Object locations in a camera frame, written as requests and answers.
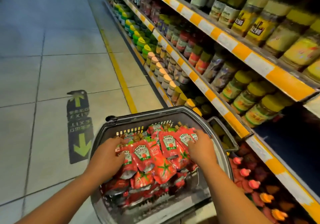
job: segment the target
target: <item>green arrow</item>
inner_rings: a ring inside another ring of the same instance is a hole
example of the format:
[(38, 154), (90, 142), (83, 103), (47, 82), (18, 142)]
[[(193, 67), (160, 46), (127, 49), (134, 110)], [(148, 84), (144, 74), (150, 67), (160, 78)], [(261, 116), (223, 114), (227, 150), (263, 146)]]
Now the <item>green arrow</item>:
[(72, 94), (72, 98), (70, 99), (70, 102), (72, 101), (72, 100), (74, 100), (75, 101), (75, 106), (76, 107), (80, 107), (81, 105), (80, 105), (80, 99), (85, 99), (85, 97), (81, 94), (81, 93), (75, 93), (75, 94)]
[(73, 149), (81, 156), (85, 156), (91, 148), (91, 140), (86, 144), (85, 134), (79, 134), (79, 146), (73, 145)]

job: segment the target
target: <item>person's left hand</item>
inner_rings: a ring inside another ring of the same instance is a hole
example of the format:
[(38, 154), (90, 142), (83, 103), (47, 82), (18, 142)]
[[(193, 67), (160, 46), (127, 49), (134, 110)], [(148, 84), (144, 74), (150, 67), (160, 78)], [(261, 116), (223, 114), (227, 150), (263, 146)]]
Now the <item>person's left hand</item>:
[(112, 178), (125, 161), (124, 153), (116, 155), (116, 147), (125, 144), (120, 138), (109, 138), (101, 144), (92, 156), (84, 174), (98, 185)]

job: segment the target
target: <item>hand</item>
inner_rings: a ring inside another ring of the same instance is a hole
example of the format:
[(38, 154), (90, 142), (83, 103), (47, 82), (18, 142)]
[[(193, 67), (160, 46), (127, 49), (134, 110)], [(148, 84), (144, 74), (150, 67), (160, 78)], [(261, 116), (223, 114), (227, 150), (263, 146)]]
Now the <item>hand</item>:
[(197, 134), (198, 140), (188, 142), (191, 160), (198, 164), (200, 168), (204, 168), (208, 163), (218, 165), (214, 143), (210, 137), (202, 130), (194, 130), (194, 133)]
[(116, 155), (116, 147), (123, 144), (125, 144), (125, 141), (120, 137), (106, 140), (95, 151), (84, 174), (89, 175), (90, 179), (96, 181), (97, 185), (112, 178), (125, 161), (124, 153), (119, 156)]

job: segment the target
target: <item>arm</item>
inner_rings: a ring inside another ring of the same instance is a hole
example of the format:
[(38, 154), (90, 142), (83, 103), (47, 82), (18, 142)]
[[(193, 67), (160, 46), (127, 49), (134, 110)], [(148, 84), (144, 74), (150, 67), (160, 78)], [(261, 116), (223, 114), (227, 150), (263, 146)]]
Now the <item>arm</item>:
[(98, 147), (85, 172), (16, 224), (67, 224), (100, 184), (114, 176), (125, 160), (116, 156), (122, 138), (110, 138)]
[(196, 130), (198, 141), (189, 142), (191, 159), (202, 169), (221, 224), (270, 224), (269, 220), (228, 178), (216, 163), (210, 137)]

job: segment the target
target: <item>aisle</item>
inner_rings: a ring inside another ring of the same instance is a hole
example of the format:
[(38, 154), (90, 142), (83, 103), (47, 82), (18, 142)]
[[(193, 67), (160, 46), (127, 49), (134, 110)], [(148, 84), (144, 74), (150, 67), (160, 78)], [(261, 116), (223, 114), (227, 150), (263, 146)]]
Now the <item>aisle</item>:
[[(102, 16), (134, 107), (162, 108), (102, 0), (2, 0), (1, 224), (19, 220), (84, 171), (91, 136), (106, 116), (131, 113), (88, 1)], [(70, 223), (99, 223), (89, 199)]]

